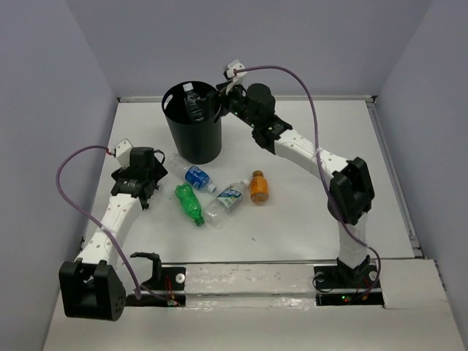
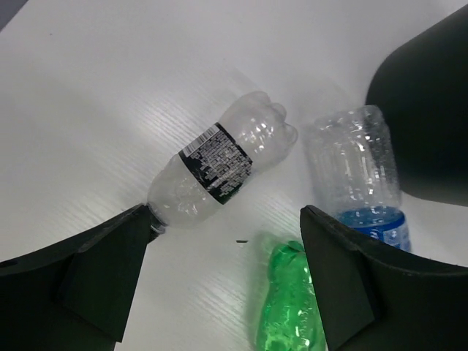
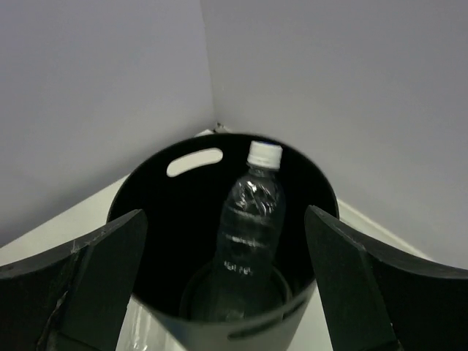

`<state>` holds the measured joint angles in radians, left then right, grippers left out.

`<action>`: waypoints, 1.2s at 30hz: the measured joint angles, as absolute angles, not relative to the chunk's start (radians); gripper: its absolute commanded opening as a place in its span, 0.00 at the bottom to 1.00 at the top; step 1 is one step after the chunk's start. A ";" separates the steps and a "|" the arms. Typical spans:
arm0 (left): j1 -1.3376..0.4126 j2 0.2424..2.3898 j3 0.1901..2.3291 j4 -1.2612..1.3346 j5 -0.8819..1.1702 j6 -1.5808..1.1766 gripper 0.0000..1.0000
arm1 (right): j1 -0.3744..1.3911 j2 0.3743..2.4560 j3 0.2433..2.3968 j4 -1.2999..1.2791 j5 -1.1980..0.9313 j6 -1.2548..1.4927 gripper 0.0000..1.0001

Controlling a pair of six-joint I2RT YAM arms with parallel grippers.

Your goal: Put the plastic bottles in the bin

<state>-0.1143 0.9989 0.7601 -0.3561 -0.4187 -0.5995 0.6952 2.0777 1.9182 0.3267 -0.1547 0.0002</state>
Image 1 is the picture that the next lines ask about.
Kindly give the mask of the clear bottle without label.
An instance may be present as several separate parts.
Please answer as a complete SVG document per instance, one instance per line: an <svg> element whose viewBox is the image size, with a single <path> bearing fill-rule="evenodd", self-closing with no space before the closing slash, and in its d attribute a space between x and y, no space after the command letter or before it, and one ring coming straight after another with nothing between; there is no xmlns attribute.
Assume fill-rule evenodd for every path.
<svg viewBox="0 0 468 351"><path fill-rule="evenodd" d="M183 84L183 89L185 93L184 105L189 120L194 124L204 122L205 113L197 104L198 100L201 99L200 95L194 90L192 83Z"/></svg>

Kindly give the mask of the orange juice bottle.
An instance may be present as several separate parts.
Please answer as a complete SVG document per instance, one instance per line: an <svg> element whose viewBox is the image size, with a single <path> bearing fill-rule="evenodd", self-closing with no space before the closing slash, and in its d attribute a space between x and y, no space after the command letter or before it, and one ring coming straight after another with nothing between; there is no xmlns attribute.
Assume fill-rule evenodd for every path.
<svg viewBox="0 0 468 351"><path fill-rule="evenodd" d="M261 170L252 173L250 198L253 203L265 203L269 199L268 181Z"/></svg>

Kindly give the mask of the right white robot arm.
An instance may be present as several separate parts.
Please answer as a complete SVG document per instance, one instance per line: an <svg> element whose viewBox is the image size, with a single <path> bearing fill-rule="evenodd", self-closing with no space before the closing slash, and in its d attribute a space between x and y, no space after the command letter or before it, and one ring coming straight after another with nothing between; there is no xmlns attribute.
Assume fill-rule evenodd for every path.
<svg viewBox="0 0 468 351"><path fill-rule="evenodd" d="M210 117L228 113L252 128L259 147L287 159L321 180L328 197L328 210L339 223L339 255L336 277L346 286L356 285L368 268L367 214L374 199L368 165L360 157L346 159L320 148L300 135L275 111L276 100L264 84L229 90L220 85L199 101Z"/></svg>

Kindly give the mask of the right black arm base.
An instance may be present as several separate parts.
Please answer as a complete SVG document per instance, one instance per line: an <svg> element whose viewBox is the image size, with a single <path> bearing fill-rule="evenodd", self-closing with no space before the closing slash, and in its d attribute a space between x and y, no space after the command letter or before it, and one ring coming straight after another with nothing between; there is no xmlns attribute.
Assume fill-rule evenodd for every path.
<svg viewBox="0 0 468 351"><path fill-rule="evenodd" d="M317 306L384 306L378 267L367 255L356 268L340 260L334 265L314 266L312 286Z"/></svg>

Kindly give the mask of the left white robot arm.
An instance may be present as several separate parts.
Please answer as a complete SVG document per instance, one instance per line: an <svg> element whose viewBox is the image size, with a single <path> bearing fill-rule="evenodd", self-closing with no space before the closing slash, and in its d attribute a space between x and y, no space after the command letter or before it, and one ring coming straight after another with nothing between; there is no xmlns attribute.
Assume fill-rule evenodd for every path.
<svg viewBox="0 0 468 351"><path fill-rule="evenodd" d="M78 256L63 262L58 272L64 313L70 318L116 321L129 292L141 299L145 288L153 289L162 280L162 271L150 263L136 273L122 246L167 170L156 149L135 147L127 139L105 151L119 163L111 175L115 183L105 214L97 219L84 213L97 228Z"/></svg>

